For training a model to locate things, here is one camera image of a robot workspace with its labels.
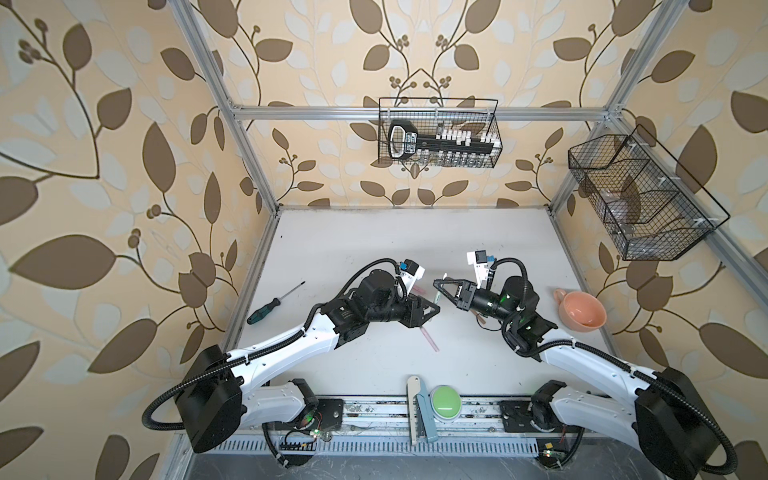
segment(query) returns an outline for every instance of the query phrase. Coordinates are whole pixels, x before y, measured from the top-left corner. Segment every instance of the green button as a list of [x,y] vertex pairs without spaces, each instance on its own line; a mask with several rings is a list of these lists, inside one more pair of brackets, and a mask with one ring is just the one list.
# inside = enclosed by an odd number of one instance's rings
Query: green button
[[435,414],[450,420],[458,416],[462,410],[462,397],[449,386],[439,386],[432,391],[432,409]]

